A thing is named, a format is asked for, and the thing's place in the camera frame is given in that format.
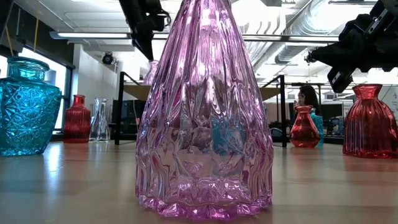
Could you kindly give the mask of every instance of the pink glass vase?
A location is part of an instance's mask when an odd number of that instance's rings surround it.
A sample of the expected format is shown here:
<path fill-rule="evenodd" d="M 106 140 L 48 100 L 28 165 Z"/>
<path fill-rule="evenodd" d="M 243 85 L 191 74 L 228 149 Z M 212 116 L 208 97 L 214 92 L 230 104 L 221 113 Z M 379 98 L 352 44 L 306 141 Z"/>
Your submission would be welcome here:
<path fill-rule="evenodd" d="M 365 158 L 397 158 L 397 123 L 390 108 L 377 96 L 382 85 L 353 88 L 357 101 L 345 120 L 343 154 Z"/>
<path fill-rule="evenodd" d="M 154 81 L 154 78 L 155 78 L 158 64 L 159 64 L 159 62 L 156 60 L 149 61 L 150 68 L 149 68 L 149 72 L 147 73 L 147 75 L 144 78 L 143 85 L 152 85 L 152 82 Z"/>
<path fill-rule="evenodd" d="M 272 139 L 229 0 L 183 0 L 137 137 L 136 195 L 165 217 L 271 204 Z"/>
<path fill-rule="evenodd" d="M 320 141 L 318 129 L 310 116 L 311 109 L 312 106 L 296 107 L 297 118 L 290 130 L 290 142 L 295 147 L 313 148 Z"/>
<path fill-rule="evenodd" d="M 90 111 L 85 108 L 85 96 L 74 95 L 73 105 L 65 112 L 63 141 L 87 143 L 90 133 Z"/>

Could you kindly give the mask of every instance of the desk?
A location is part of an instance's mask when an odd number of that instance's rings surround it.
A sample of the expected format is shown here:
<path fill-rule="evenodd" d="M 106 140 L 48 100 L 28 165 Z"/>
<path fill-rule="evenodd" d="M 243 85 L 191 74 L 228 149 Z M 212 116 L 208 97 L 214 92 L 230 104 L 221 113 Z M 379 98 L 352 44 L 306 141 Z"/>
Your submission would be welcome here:
<path fill-rule="evenodd" d="M 0 158 L 0 223 L 191 223 L 139 206 L 134 148 L 55 142 L 43 156 Z M 273 178 L 273 206 L 230 223 L 398 223 L 398 161 L 288 145 L 275 147 Z"/>

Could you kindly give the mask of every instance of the dark hair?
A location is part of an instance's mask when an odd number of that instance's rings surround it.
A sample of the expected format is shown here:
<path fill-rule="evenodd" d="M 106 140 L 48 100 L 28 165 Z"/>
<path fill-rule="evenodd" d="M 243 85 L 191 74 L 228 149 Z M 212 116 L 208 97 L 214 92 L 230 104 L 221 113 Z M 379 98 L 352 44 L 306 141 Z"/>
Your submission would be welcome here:
<path fill-rule="evenodd" d="M 315 114 L 321 115 L 317 94 L 315 93 L 313 87 L 310 85 L 301 86 L 300 94 L 303 94 L 305 96 L 304 104 L 311 105 L 313 108 L 315 108 Z"/>

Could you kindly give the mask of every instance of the vase neck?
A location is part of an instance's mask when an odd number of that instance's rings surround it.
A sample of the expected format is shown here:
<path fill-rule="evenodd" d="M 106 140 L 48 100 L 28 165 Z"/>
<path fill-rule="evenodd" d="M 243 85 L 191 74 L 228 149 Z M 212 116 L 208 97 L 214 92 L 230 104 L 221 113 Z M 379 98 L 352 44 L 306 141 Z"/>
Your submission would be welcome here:
<path fill-rule="evenodd" d="M 49 65 L 39 60 L 25 57 L 8 58 L 8 77 L 23 77 L 30 80 L 44 80 Z"/>
<path fill-rule="evenodd" d="M 158 64 L 159 64 L 159 61 L 157 61 L 157 60 L 150 60 L 150 61 L 149 61 L 149 65 L 150 65 L 149 71 L 156 70 Z"/>
<path fill-rule="evenodd" d="M 377 98 L 381 87 L 382 85 L 380 84 L 358 85 L 355 87 L 354 92 L 358 99 L 370 100 Z"/>
<path fill-rule="evenodd" d="M 97 115 L 105 114 L 106 99 L 95 98 L 95 112 Z"/>
<path fill-rule="evenodd" d="M 85 105 L 85 96 L 74 95 L 73 106 L 84 106 L 84 105 Z"/>
<path fill-rule="evenodd" d="M 299 113 L 299 114 L 304 114 L 304 113 L 309 114 L 311 112 L 311 109 L 312 109 L 312 106 L 308 106 L 308 105 L 296 107 L 297 113 Z"/>

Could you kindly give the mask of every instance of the security camera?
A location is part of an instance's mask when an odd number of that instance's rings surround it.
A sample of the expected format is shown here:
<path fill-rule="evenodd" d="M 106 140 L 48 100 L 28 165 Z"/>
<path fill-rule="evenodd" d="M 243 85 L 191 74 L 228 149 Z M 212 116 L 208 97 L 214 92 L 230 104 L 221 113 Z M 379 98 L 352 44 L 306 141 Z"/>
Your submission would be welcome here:
<path fill-rule="evenodd" d="M 112 56 L 112 52 L 106 52 L 102 58 L 102 63 L 105 65 L 112 65 L 116 62 L 115 58 Z"/>

